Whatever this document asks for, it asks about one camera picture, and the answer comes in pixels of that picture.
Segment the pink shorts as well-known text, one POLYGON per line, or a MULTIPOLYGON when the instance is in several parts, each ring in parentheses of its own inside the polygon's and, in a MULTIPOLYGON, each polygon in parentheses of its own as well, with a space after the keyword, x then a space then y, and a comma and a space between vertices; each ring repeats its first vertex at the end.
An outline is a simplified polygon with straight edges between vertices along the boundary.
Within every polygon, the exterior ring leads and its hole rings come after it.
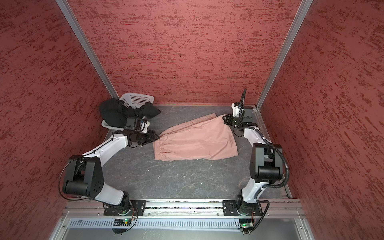
POLYGON ((153 143, 155 160, 222 160, 236 157, 238 148, 223 116, 210 114, 173 126, 153 143))

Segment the black shorts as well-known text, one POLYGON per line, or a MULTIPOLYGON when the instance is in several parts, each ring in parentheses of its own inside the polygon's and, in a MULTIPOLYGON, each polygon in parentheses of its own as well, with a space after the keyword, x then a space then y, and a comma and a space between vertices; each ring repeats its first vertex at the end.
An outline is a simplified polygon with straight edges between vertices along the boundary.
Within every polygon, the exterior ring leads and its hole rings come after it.
POLYGON ((100 104, 99 110, 103 120, 111 127, 124 128, 128 118, 152 119, 161 111, 152 103, 145 103, 140 108, 126 107, 121 100, 110 99, 100 104))

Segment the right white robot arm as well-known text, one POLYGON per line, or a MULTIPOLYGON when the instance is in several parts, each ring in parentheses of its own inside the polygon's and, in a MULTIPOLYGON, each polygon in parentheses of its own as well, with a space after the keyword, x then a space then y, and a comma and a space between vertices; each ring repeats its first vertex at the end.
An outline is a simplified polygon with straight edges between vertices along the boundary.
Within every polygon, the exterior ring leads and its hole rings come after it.
POLYGON ((241 216, 260 212, 260 196, 267 185, 273 185, 283 178, 283 160, 275 149, 278 145, 269 142, 255 124, 240 123, 239 118, 228 114, 223 117, 226 125, 238 128, 252 146, 250 159, 250 180, 237 196, 236 208, 241 216))

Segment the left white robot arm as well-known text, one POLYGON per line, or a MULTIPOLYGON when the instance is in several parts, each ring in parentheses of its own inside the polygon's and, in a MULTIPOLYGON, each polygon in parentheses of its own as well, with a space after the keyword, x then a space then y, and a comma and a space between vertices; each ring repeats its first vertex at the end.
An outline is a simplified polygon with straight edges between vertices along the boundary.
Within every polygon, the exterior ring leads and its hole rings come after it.
POLYGON ((118 130, 101 145, 82 155, 73 155, 59 177, 59 193, 69 201, 85 199, 101 202, 109 207, 126 211, 131 207, 128 193, 109 186, 104 179, 103 166, 119 151, 141 147, 159 140, 159 135, 118 130), (66 195, 80 196, 70 199, 66 195))

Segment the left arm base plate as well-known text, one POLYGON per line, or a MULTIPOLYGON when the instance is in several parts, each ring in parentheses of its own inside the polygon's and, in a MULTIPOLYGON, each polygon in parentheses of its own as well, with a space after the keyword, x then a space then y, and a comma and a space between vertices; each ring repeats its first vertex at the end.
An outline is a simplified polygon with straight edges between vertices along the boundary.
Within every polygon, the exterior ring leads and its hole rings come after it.
POLYGON ((142 216, 146 200, 123 200, 119 205, 103 204, 104 216, 142 216))

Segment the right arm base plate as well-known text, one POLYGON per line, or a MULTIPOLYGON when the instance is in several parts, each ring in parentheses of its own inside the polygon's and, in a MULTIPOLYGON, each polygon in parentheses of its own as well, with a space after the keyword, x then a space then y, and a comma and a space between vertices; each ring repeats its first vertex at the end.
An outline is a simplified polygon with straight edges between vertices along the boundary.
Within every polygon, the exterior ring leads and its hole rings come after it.
POLYGON ((224 216, 261 216, 263 214, 260 204, 246 203, 244 201, 223 200, 224 216))

